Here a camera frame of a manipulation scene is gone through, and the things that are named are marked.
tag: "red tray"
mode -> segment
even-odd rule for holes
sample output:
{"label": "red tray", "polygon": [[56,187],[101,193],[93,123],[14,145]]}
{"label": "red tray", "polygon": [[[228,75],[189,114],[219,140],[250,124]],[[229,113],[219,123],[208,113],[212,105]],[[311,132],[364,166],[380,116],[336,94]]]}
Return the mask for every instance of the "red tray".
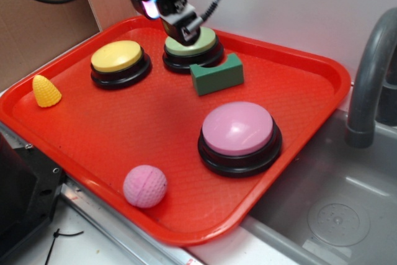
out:
{"label": "red tray", "polygon": [[[160,22],[120,22],[11,87],[0,98],[0,121],[41,149],[84,187],[160,241],[204,243],[238,223],[331,115],[350,88],[335,61],[236,35],[216,32],[227,53],[244,66],[245,83],[199,97],[189,75],[163,66],[166,38]],[[106,43],[135,40],[153,70],[137,85],[95,87],[91,55]],[[63,98],[40,108],[32,78],[42,74]],[[231,101],[265,107],[283,135],[280,158],[263,174],[227,178],[201,162],[197,140],[205,116]],[[169,189],[146,210],[124,199],[122,184],[139,164],[159,167]]]}

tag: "plastic toy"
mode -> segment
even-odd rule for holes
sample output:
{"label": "plastic toy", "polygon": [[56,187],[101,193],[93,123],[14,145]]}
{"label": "plastic toy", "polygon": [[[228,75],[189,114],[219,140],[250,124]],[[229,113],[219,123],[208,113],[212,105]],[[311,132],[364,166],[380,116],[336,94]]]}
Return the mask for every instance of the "plastic toy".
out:
{"label": "plastic toy", "polygon": [[167,179],[159,168],[149,165],[137,166],[127,174],[123,191],[131,205],[150,208],[157,205],[165,196]]}
{"label": "plastic toy", "polygon": [[40,74],[34,76],[32,87],[37,104],[42,108],[51,107],[59,103],[62,98],[62,94],[54,84]]}
{"label": "plastic toy", "polygon": [[227,56],[227,61],[222,65],[212,68],[203,68],[191,65],[193,86],[199,96],[225,88],[233,87],[244,82],[243,64],[234,53]]}

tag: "black zip tie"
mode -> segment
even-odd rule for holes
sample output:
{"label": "black zip tie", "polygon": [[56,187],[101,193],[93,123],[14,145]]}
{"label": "black zip tie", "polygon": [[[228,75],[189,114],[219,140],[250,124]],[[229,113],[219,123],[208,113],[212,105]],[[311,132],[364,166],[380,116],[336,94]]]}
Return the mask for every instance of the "black zip tie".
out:
{"label": "black zip tie", "polygon": [[47,256],[47,259],[45,260],[45,264],[44,265],[48,265],[48,262],[50,261],[50,256],[51,256],[51,253],[52,253],[52,249],[54,247],[55,240],[59,236],[69,236],[69,237],[71,237],[71,236],[78,236],[78,235],[81,235],[83,233],[84,233],[84,231],[81,231],[81,232],[75,233],[75,234],[62,234],[62,233],[60,233],[60,229],[58,228],[57,231],[53,234],[54,240],[52,241],[51,248],[50,248],[50,251],[48,252],[48,256]]}

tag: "tray rim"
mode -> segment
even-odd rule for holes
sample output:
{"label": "tray rim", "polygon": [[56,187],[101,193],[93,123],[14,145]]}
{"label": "tray rim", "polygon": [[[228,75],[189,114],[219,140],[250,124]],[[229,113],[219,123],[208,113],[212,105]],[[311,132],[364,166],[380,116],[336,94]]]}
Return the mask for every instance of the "tray rim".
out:
{"label": "tray rim", "polygon": [[[163,29],[159,21],[148,21],[142,16],[132,17],[123,20],[109,27],[105,31],[94,35],[93,37],[80,44],[78,47],[72,48],[70,51],[49,62],[37,71],[34,71],[15,85],[11,86],[0,97],[1,122],[6,124],[11,130],[15,131],[16,134],[20,135],[25,140],[37,146],[57,163],[59,163],[58,161],[61,160],[64,163],[68,163],[69,169],[78,169],[81,177],[79,177],[79,179],[76,179],[76,177],[73,177],[73,175],[71,175],[71,177],[86,186],[90,191],[92,191],[102,200],[105,200],[105,202],[110,204],[113,208],[117,206],[117,210],[122,214],[125,214],[125,212],[127,212],[127,208],[123,207],[124,200],[107,187],[102,187],[97,185],[97,183],[93,183],[93,180],[91,179],[91,177],[93,177],[92,173],[84,168],[81,168],[79,164],[77,164],[67,156],[56,152],[56,150],[52,148],[49,144],[47,144],[45,140],[33,133],[28,128],[28,126],[23,125],[22,123],[17,121],[17,119],[14,119],[12,117],[12,103],[17,102],[27,93],[32,91],[31,80],[36,74],[41,74],[43,76],[46,76],[48,79],[51,79],[55,75],[67,69],[68,65],[79,61],[82,57],[86,57],[87,52],[94,52],[96,49],[101,47],[101,44],[105,45],[106,43],[108,43],[109,39],[117,38],[120,33],[143,27],[159,30]],[[215,237],[218,237],[226,233],[228,230],[233,229],[234,227],[239,225],[239,223],[243,220],[251,207],[266,192],[266,190],[284,171],[284,169],[288,166],[292,159],[294,159],[296,154],[304,147],[309,139],[326,121],[326,119],[334,112],[334,110],[338,107],[339,103],[345,98],[346,94],[350,90],[350,75],[342,65],[334,60],[323,56],[303,52],[300,50],[254,40],[252,38],[241,37],[239,35],[222,32],[220,30],[215,30],[215,32],[220,37],[220,40],[224,44],[225,48],[233,50],[234,48],[238,47],[238,51],[243,52],[244,54],[264,58],[266,60],[270,60],[276,63],[281,63],[283,65],[309,71],[311,73],[315,73],[326,78],[334,87],[334,97],[324,106],[322,110],[319,110],[316,116],[313,118],[313,121],[311,123],[313,129],[310,132],[304,131],[303,133],[300,133],[299,136],[297,136],[296,139],[292,141],[292,143],[288,147],[288,150],[281,154],[280,158],[275,162],[273,167],[270,167],[264,174],[261,174],[262,177],[252,188],[251,192],[220,224],[200,231],[181,233],[168,230],[167,228],[158,225],[153,219],[149,218],[149,216],[147,216],[143,212],[140,212],[137,209],[136,214],[134,214],[136,216],[136,221],[133,222],[151,236],[171,245],[199,245]],[[254,52],[257,54],[258,49],[262,50],[260,52],[261,55],[252,55]],[[327,72],[320,72],[318,68],[319,65],[323,65],[324,67],[326,67]]]}

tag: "pink golf ball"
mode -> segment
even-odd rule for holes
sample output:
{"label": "pink golf ball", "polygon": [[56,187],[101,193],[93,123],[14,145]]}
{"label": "pink golf ball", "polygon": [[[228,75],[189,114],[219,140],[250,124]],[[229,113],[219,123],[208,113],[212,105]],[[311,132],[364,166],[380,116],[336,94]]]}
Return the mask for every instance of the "pink golf ball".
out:
{"label": "pink golf ball", "polygon": [[133,168],[125,177],[124,196],[128,203],[139,208],[150,208],[163,199],[167,191],[164,173],[154,166]]}
{"label": "pink golf ball", "polygon": [[230,102],[212,110],[202,126],[207,145],[217,153],[242,156],[269,142],[273,119],[269,112],[252,102]]}

